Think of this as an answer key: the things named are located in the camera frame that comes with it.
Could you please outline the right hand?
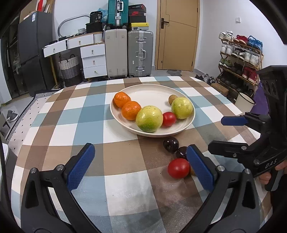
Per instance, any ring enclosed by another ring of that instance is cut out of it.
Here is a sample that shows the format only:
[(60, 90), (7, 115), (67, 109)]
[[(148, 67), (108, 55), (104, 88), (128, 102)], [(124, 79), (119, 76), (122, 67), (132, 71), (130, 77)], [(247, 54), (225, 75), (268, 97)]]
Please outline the right hand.
[[(283, 170), (284, 174), (287, 174), (287, 160), (284, 160), (283, 162), (278, 164), (275, 167), (275, 170), (277, 171)], [(261, 184), (268, 184), (270, 179), (271, 179), (271, 174), (269, 172), (266, 172), (259, 176), (259, 181), (261, 182)]]

